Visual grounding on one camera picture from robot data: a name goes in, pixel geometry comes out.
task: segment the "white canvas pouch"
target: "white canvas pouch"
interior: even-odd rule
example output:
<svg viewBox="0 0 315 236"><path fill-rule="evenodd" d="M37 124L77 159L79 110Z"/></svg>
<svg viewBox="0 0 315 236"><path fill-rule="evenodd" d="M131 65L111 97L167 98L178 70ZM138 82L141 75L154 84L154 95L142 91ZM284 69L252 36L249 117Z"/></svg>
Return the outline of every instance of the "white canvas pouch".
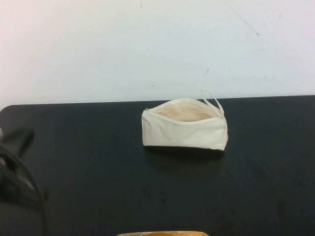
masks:
<svg viewBox="0 0 315 236"><path fill-rule="evenodd" d="M224 110L204 97L205 103L192 98L180 98L146 109L142 113L144 146L210 148L224 150L227 143L227 123Z"/></svg>

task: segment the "black table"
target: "black table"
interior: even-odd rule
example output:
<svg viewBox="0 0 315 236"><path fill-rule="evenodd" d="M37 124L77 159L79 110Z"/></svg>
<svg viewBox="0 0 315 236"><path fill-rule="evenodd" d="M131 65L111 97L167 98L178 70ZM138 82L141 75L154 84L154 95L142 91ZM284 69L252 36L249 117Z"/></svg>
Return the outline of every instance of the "black table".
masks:
<svg viewBox="0 0 315 236"><path fill-rule="evenodd" d="M162 102L19 105L25 163L49 187L51 236L198 230L213 236L315 233L315 96L221 99L224 156L142 146L141 113ZM33 210L0 204L0 235L40 235Z"/></svg>

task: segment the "white wall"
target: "white wall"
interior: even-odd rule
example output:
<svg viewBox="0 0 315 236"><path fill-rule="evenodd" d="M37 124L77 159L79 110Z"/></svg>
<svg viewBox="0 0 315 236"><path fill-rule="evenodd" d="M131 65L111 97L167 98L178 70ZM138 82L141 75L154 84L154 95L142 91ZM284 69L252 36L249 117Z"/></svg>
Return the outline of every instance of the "white wall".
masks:
<svg viewBox="0 0 315 236"><path fill-rule="evenodd" d="M315 94L314 12L314 0L0 0L0 109Z"/></svg>

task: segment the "black object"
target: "black object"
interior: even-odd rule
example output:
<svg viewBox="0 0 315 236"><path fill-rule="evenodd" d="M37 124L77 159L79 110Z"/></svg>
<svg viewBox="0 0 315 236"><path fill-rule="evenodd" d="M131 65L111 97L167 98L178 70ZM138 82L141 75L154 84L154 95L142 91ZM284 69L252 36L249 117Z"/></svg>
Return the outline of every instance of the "black object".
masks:
<svg viewBox="0 0 315 236"><path fill-rule="evenodd" d="M212 236L315 232L315 96L220 99L224 156L142 146L141 113L162 102L11 106L5 133L36 134L24 162L51 236L198 230ZM40 235L37 214L0 204L0 235Z"/></svg>
<svg viewBox="0 0 315 236"><path fill-rule="evenodd" d="M33 131L17 129L0 140L0 201L39 210L42 235L48 235L46 212L41 192L30 171L20 159L33 139Z"/></svg>

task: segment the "orange object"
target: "orange object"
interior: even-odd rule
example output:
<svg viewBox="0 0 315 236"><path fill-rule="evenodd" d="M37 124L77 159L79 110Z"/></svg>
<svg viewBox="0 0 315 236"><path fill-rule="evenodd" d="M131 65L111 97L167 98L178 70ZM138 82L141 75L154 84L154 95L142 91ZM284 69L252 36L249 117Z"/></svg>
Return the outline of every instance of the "orange object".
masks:
<svg viewBox="0 0 315 236"><path fill-rule="evenodd" d="M167 231L167 232L142 232L142 233L130 233L117 236L208 236L203 232L194 231Z"/></svg>

